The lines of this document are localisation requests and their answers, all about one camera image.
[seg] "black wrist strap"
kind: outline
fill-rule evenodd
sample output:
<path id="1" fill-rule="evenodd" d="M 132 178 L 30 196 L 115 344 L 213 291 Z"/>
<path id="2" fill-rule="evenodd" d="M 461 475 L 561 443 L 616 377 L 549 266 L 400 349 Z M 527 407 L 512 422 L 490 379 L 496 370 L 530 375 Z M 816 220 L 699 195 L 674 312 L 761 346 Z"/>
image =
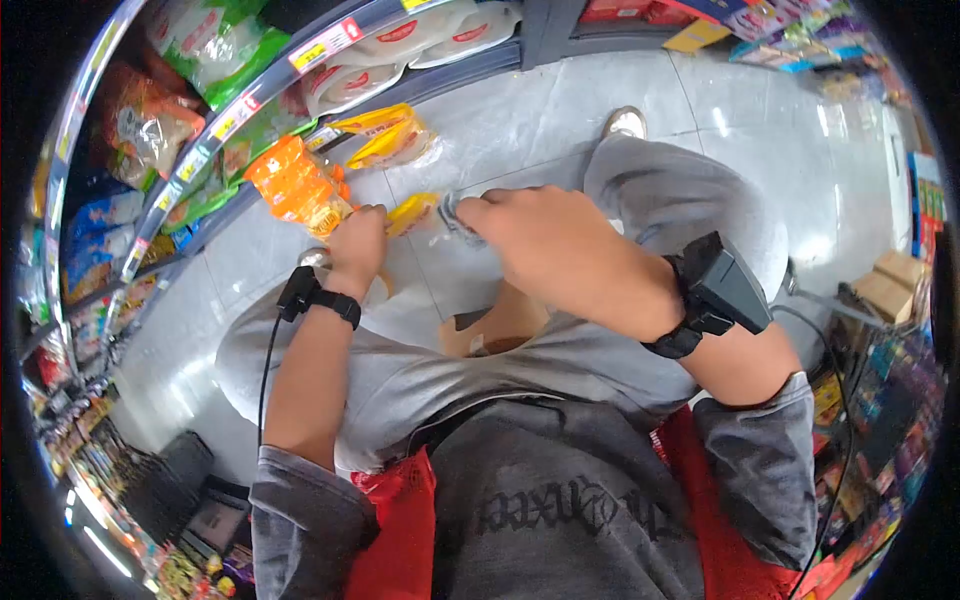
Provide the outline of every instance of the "black wrist strap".
<path id="1" fill-rule="evenodd" d="M 360 302 L 346 294 L 331 292 L 318 286 L 306 298 L 308 308 L 315 304 L 325 306 L 340 315 L 341 319 L 353 326 L 354 331 L 360 325 Z"/>

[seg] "gray pants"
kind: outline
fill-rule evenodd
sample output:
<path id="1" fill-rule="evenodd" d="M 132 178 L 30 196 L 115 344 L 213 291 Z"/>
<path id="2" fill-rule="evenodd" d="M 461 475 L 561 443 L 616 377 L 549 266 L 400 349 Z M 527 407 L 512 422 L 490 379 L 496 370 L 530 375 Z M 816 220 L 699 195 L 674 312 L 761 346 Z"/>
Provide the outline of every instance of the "gray pants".
<path id="1" fill-rule="evenodd" d="M 609 218 L 623 222 L 624 235 L 650 252 L 677 252 L 690 240 L 721 231 L 753 269 L 767 299 L 776 295 L 786 269 L 786 227 L 775 204 L 720 163 L 669 144 L 615 134 L 593 153 L 584 191 Z M 217 351 L 221 388 L 254 422 L 279 292 L 276 288 L 237 319 Z M 280 323 L 268 397 L 299 324 Z M 564 313 L 520 348 L 469 359 L 406 346 L 361 327 L 350 347 L 348 381 L 335 462 L 341 469 L 363 471 L 397 455 L 426 420 L 484 393 L 529 388 L 609 402 L 638 427 L 652 429 L 697 391 L 675 361 Z"/>

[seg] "jacket sleeve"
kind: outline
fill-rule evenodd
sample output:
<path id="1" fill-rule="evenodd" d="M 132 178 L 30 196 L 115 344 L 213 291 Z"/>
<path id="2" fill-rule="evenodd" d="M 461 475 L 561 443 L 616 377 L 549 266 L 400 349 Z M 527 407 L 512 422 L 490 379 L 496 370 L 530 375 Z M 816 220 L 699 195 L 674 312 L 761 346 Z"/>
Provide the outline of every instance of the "jacket sleeve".
<path id="1" fill-rule="evenodd" d="M 377 534 L 366 496 L 327 469 L 265 445 L 250 500 L 257 598 L 342 596 L 353 558 Z"/>
<path id="2" fill-rule="evenodd" d="M 803 569 L 817 528 L 806 373 L 759 406 L 733 410 L 704 398 L 693 415 L 733 526 L 764 562 Z"/>

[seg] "tiled floor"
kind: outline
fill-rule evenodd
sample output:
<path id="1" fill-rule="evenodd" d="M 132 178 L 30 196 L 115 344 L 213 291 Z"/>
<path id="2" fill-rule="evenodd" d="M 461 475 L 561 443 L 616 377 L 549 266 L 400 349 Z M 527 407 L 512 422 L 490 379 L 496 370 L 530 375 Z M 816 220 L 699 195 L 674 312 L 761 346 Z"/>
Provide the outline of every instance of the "tiled floor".
<path id="1" fill-rule="evenodd" d="M 796 76 L 661 51 L 563 60 L 423 103 L 418 112 L 440 135 L 437 160 L 352 173 L 353 198 L 392 207 L 421 191 L 579 188 L 610 110 L 627 104 L 646 113 L 652 139 L 729 164 L 781 205 L 804 288 L 830 293 L 897 242 L 878 106 L 824 106 Z M 356 143 L 332 158 L 342 161 Z M 429 238 L 391 243 L 387 268 L 397 292 L 365 314 L 364 326 L 435 347 L 442 319 L 491 303 L 496 257 L 451 241 L 431 246 Z M 131 441 L 158 449 L 191 427 L 217 454 L 221 475 L 251 481 L 255 427 L 229 405 L 210 367 L 232 319 L 288 277 L 311 246 L 301 227 L 271 218 L 260 203 L 189 265 L 118 375 L 124 401 L 114 420 Z M 818 353 L 814 334 L 787 319 L 809 360 Z"/>

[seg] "black cable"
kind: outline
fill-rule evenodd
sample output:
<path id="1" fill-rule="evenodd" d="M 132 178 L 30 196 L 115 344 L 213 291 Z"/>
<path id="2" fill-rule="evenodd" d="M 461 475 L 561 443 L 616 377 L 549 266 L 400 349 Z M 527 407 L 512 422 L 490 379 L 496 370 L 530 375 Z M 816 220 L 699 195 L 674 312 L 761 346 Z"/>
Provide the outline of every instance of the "black cable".
<path id="1" fill-rule="evenodd" d="M 263 365 L 263 380 L 260 382 L 260 406 L 256 410 L 256 451 L 260 451 L 263 445 L 263 397 L 267 393 L 267 374 L 270 372 L 270 357 L 274 353 L 274 340 L 276 339 L 276 330 L 280 327 L 281 313 L 277 311 L 274 330 L 270 333 L 270 344 L 267 345 L 267 362 Z"/>
<path id="2" fill-rule="evenodd" d="M 806 562 L 806 566 L 804 567 L 803 572 L 800 574 L 800 579 L 797 581 L 797 585 L 793 587 L 793 590 L 790 591 L 790 595 L 787 596 L 787 600 L 793 600 L 793 597 L 797 594 L 797 591 L 800 590 L 800 586 L 804 583 L 806 574 L 810 572 L 810 568 L 813 566 L 813 561 L 817 557 L 817 551 L 820 549 L 820 546 L 824 545 L 824 540 L 827 538 L 830 519 L 833 517 L 833 512 L 837 508 L 838 500 L 840 499 L 840 489 L 843 487 L 843 482 L 847 478 L 847 471 L 850 470 L 850 464 L 853 459 L 853 436 L 855 433 L 853 431 L 853 422 L 851 419 L 850 403 L 847 398 L 847 392 L 844 389 L 844 382 L 840 380 L 840 361 L 837 360 L 836 353 L 833 351 L 833 348 L 830 347 L 830 344 L 827 341 L 827 336 L 824 335 L 824 332 L 820 330 L 820 327 L 818 327 L 816 323 L 812 322 L 803 313 L 795 308 L 777 304 L 775 306 L 771 306 L 770 311 L 779 311 L 788 315 L 793 315 L 813 329 L 813 331 L 816 332 L 817 337 L 820 338 L 820 342 L 824 345 L 824 348 L 827 350 L 827 354 L 830 356 L 830 362 L 833 363 L 833 372 L 836 374 L 837 382 L 840 384 L 837 387 L 840 389 L 840 401 L 843 404 L 844 421 L 847 423 L 847 434 L 849 437 L 847 440 L 847 457 L 844 459 L 843 471 L 840 473 L 840 479 L 837 481 L 836 490 L 834 490 L 833 501 L 830 502 L 830 510 L 827 512 L 827 519 L 824 522 L 824 530 L 820 532 L 820 536 L 817 538 L 816 544 L 813 546 L 813 553 L 810 554 L 810 559 Z M 856 393 L 856 384 L 854 384 L 853 389 L 850 390 L 850 393 L 851 395 Z"/>

